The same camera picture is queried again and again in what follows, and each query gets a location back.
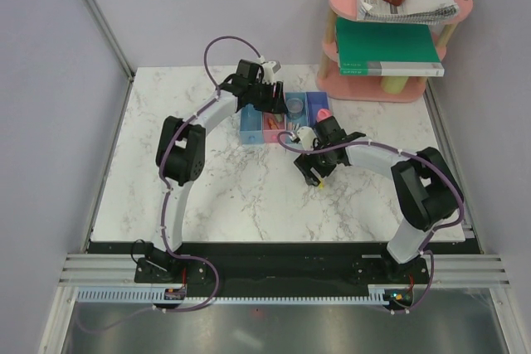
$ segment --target yellow object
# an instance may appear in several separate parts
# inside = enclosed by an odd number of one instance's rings
[[[383,91],[390,95],[399,95],[406,87],[409,76],[384,76],[380,82]]]

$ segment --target book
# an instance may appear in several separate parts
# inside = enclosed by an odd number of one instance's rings
[[[443,76],[427,25],[354,22],[339,17],[341,75]]]
[[[358,21],[438,24],[459,14],[455,0],[405,0],[393,6],[383,0],[358,0]]]

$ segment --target table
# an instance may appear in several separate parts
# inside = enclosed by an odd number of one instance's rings
[[[315,89],[316,65],[285,65],[286,91]],[[213,67],[218,80],[236,70]],[[139,68],[95,219],[92,241],[151,240],[160,218],[163,184],[155,150],[169,115],[187,117],[213,87],[202,67]],[[341,126],[413,150],[436,147],[423,99],[410,104],[329,100]],[[188,200],[187,241],[386,241],[402,219],[390,180],[338,166],[322,189],[308,187],[276,144],[242,146],[239,114],[207,137],[206,165]],[[462,241],[460,226],[434,240]]]

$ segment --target reflective floor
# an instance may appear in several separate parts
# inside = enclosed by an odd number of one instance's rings
[[[145,305],[77,304],[87,327]],[[195,313],[147,312],[93,336],[71,325],[64,353],[507,353],[488,291],[431,291],[409,315],[361,306],[219,304]]]

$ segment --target black cable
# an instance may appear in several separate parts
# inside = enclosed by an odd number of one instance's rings
[[[135,242],[133,242],[131,244],[131,253],[130,253],[131,254],[131,259],[134,261],[134,263],[136,265],[138,265],[139,262],[133,257],[133,254],[134,254],[133,252],[134,252],[134,246],[137,244],[137,242],[142,242],[144,244],[144,248],[145,248],[145,245],[146,245],[146,241],[145,240],[136,240]]]

